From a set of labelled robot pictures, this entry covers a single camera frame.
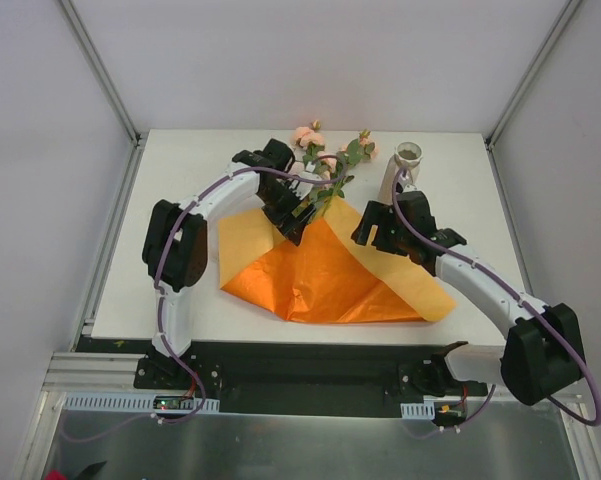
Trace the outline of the pink flower bouquet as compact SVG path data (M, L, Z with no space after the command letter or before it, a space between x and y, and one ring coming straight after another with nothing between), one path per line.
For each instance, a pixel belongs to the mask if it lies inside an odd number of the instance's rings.
M360 131L335 153L328 152L319 120L313 121L309 126L296 128L290 143L295 162L289 174L295 176L309 172L324 179L323 186L315 187L308 196L308 200L316 207L311 221L324 215L335 198L345 197L343 188L355 178L351 173L352 169L360 163L371 161L378 153L378 147L368 129Z

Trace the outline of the orange wrapping paper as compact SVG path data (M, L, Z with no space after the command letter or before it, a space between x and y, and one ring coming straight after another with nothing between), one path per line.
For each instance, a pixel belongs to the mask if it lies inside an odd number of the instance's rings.
M355 244L360 214L341 199L285 239L259 209L217 226L219 286L228 294L306 324L438 322L454 299L406 257Z

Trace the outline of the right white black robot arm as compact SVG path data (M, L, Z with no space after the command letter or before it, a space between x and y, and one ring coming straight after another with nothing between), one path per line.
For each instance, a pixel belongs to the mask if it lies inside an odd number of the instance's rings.
M453 394L475 381L502 385L532 406L589 376L576 313L502 279L464 237L437 227L422 192L400 193L390 205L368 202L351 238L408 257L461 293L504 337L501 347L458 341L436 352L430 382L437 392Z

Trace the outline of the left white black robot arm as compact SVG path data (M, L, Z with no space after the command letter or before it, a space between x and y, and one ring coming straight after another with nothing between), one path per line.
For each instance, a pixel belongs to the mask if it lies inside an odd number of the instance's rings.
M180 202L161 200L152 210L142 261L156 291L157 327L152 346L165 356L156 375L168 388L184 387L191 365L183 359L191 346L191 293L204 275L209 229L230 208L252 197L262 201L265 219L294 245L299 245L316 212L304 205L323 180L313 171L294 168L292 150L271 139L264 149L243 150L223 174L203 191Z

